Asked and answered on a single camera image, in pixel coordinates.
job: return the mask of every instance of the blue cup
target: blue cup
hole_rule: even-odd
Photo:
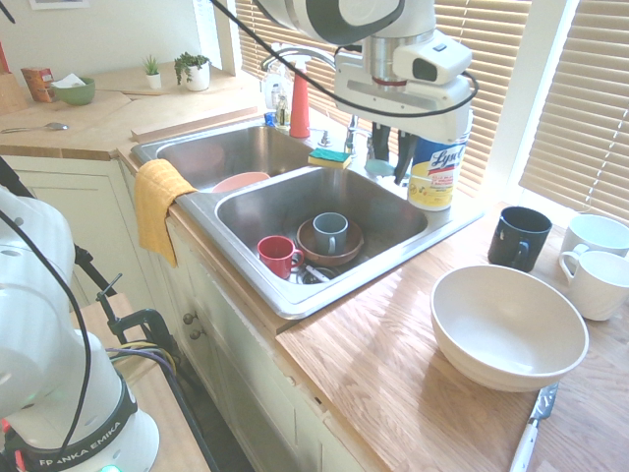
[[[349,221],[341,213],[322,213],[313,220],[316,252],[322,256],[338,256],[345,250]]]

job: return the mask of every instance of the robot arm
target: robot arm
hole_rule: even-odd
[[[435,29],[433,0],[255,1],[276,23],[309,37],[363,42],[363,57],[336,55],[334,91],[346,101],[337,101],[339,109],[438,143],[465,133],[470,88],[461,74],[472,53]],[[408,117],[420,113],[430,116]]]
[[[0,209],[69,283],[75,250],[62,214],[44,202],[16,197],[2,186]],[[91,472],[108,465],[129,472],[148,470],[158,447],[155,423],[138,409],[92,334],[83,409],[59,456],[84,381],[85,349],[70,322],[65,292],[20,236],[0,220],[0,418],[8,420],[18,437],[6,446],[19,450],[31,471]]]

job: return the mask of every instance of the green bowl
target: green bowl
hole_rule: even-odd
[[[79,77],[86,84],[84,86],[70,87],[70,88],[57,88],[51,86],[55,92],[55,95],[59,97],[61,101],[65,101],[69,105],[87,105],[90,103],[94,94],[96,93],[96,84],[94,79],[87,77]]]

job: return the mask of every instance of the pink cup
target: pink cup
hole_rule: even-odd
[[[260,260],[281,278],[288,278],[293,267],[304,263],[304,253],[284,236],[267,236],[257,243],[257,251]],[[296,263],[293,262],[294,254],[299,255]]]

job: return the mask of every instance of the large white bowl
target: large white bowl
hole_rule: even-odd
[[[451,270],[432,289],[439,348],[489,388],[537,390],[558,382],[588,352],[579,312],[550,285],[500,265]]]

